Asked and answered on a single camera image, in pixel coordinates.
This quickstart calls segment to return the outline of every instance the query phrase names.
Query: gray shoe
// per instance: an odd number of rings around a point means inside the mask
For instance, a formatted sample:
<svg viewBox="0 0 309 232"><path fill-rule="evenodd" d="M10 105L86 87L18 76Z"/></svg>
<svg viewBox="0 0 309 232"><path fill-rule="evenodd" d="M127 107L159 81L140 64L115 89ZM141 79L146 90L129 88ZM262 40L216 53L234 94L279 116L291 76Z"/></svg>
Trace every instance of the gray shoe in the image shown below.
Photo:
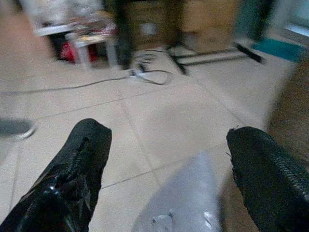
<svg viewBox="0 0 309 232"><path fill-rule="evenodd" d="M25 139L35 132L32 121L25 119L0 118L0 137Z"/></svg>

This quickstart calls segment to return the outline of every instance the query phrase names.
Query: teal mat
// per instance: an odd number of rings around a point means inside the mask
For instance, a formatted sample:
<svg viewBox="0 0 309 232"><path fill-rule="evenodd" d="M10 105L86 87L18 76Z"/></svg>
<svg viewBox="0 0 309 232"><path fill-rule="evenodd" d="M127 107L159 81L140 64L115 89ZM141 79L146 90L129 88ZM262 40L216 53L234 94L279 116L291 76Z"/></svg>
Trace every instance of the teal mat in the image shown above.
<svg viewBox="0 0 309 232"><path fill-rule="evenodd" d="M293 62L299 62L305 52L301 46L273 39L263 39L252 48Z"/></svg>

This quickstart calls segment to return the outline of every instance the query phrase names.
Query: tiled floor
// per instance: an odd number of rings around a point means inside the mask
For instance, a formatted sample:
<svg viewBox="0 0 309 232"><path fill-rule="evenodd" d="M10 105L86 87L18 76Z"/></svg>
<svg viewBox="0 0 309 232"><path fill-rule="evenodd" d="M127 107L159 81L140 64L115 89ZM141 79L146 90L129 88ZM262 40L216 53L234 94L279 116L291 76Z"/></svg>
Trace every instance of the tiled floor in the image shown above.
<svg viewBox="0 0 309 232"><path fill-rule="evenodd" d="M24 15L0 21L0 90L75 86L122 77L106 68L85 73L51 58ZM75 90L0 95L1 116L33 119L37 131L23 141L1 140L0 221L26 193L83 118L112 129L103 189L91 232L129 232L142 208L186 159L208 151L218 186L230 174L225 136L230 128L265 128L267 115L294 64L267 56L192 66L181 75L164 54L149 69L172 72L166 86L136 80L105 82Z"/></svg>

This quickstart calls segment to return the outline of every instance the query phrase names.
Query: white table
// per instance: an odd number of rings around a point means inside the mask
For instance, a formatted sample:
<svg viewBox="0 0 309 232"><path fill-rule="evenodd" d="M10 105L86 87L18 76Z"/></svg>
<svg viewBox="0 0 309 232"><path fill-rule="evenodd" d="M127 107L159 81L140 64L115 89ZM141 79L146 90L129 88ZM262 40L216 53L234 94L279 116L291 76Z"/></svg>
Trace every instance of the white table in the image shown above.
<svg viewBox="0 0 309 232"><path fill-rule="evenodd" d="M94 35L87 36L83 39L77 36L76 33L69 33L66 38L70 44L76 49L77 54L74 54L74 59L79 60L85 70L91 68L90 56L87 46L91 44L105 43L107 59L110 66L117 65L117 55L115 49L115 37L113 35Z"/></svg>

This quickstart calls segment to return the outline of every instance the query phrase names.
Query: black cable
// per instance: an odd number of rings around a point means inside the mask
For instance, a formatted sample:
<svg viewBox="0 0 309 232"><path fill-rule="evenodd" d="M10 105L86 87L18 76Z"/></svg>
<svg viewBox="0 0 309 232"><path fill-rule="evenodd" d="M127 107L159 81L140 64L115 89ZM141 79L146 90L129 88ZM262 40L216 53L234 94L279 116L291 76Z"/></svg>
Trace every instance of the black cable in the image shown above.
<svg viewBox="0 0 309 232"><path fill-rule="evenodd" d="M154 49L147 49L147 50L144 50L144 51L164 52L164 51L154 50ZM146 53L146 54L142 54L142 55L136 56L136 57L134 57L134 59L142 58L141 60L137 60L137 62L143 63L143 64L146 64L146 63L150 64L157 57L158 56L155 55L155 54ZM154 72L162 72L162 73L172 74L171 72L168 72L168 71L165 71L165 70L150 70L150 71L143 71L142 73L154 73ZM166 85L167 83L169 83L171 81L171 78L167 77L166 81L164 81L162 83L159 83L159 82L147 79L145 77L142 77L142 76L140 76L140 74L137 74L134 71L130 71L129 73L130 73L131 76L106 79L106 80L96 81L96 82L92 82L92 83L81 85L81 86L61 87L61 88L44 88L44 89L37 89L37 90L30 90L30 91L0 91L0 95L9 96L9 95L33 94L33 93L40 93L40 92L52 92L52 91L60 91L60 90L77 89L77 88L83 88L83 87L99 84L99 83L106 82L106 81L124 80L124 79L129 79L131 77L136 77L138 79L141 79L141 80L143 80L143 81L145 81L147 83L154 84L154 85Z"/></svg>
<svg viewBox="0 0 309 232"><path fill-rule="evenodd" d="M43 88L43 89L30 90L30 91L1 91L0 94L5 96L5 95L18 95L18 94L33 94L33 93L40 93L40 92L52 92L52 91L59 91L59 90L83 88L83 87L95 85L95 84L106 82L106 81L124 80L128 78L129 78L128 76L125 76L125 77L120 77L120 78L106 79L106 80L96 81L96 82L92 82L92 83L81 85L81 86L72 86L72 87Z"/></svg>

